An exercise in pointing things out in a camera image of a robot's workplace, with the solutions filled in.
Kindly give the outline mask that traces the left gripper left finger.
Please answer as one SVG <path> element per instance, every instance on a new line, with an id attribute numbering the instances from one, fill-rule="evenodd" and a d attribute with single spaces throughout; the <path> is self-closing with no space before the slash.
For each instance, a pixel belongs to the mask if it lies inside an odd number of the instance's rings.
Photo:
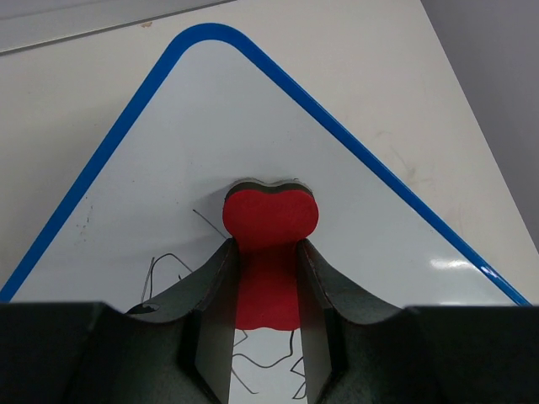
<path id="1" fill-rule="evenodd" d="M 227 240 L 124 313 L 100 302 L 4 304 L 1 400 L 225 403 L 238 283 L 238 247 Z"/>

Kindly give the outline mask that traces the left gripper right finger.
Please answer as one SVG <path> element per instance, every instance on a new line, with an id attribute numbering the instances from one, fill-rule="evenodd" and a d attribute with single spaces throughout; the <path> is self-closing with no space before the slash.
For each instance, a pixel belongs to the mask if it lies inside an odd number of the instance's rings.
<path id="1" fill-rule="evenodd" d="M 311 403 L 535 403 L 534 306 L 409 306 L 376 297 L 309 242 L 296 247 Z"/>

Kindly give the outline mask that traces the blue framed whiteboard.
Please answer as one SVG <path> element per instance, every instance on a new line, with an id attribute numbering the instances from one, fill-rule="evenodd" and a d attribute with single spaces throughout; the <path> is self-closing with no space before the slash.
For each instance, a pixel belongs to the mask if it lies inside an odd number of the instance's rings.
<path id="1" fill-rule="evenodd" d="M 1 290 L 9 303 L 127 312 L 227 240 L 238 181 L 297 181 L 309 241 L 341 274 L 409 306 L 533 306 L 240 31 L 198 24 L 163 52 Z M 225 403 L 307 400 L 301 324 L 236 328 Z"/>

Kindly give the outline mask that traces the red whiteboard eraser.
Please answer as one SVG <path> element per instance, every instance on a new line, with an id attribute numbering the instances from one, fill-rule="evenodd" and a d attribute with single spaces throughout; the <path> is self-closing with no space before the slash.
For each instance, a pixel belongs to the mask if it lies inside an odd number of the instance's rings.
<path id="1" fill-rule="evenodd" d="M 236 328 L 294 331 L 300 326 L 296 245 L 316 229 L 318 204 L 297 181 L 236 182 L 222 222 L 239 250 Z"/>

